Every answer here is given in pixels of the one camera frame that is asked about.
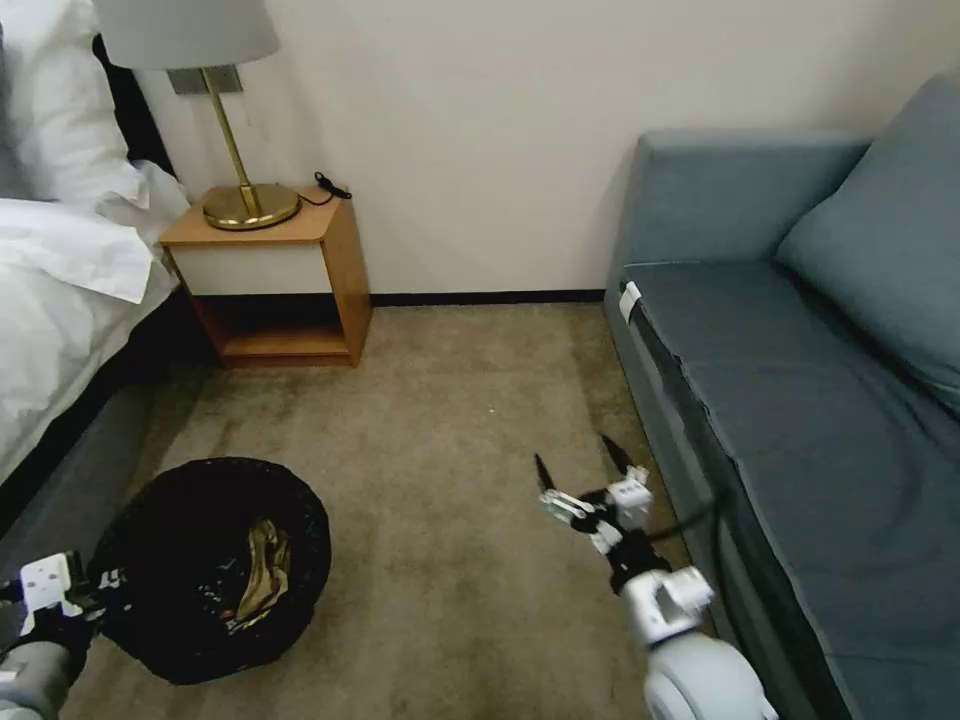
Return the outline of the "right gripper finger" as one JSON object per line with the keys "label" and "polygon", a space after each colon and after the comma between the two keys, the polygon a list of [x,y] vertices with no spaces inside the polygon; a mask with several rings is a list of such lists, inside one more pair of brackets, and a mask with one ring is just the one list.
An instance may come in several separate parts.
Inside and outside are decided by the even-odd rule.
{"label": "right gripper finger", "polygon": [[621,474],[624,481],[637,482],[646,486],[649,471],[633,462],[627,451],[605,433],[601,434],[601,440],[610,456],[611,461]]}
{"label": "right gripper finger", "polygon": [[586,521],[594,513],[594,507],[579,498],[558,490],[552,476],[539,454],[534,455],[541,505],[555,518],[565,523]]}

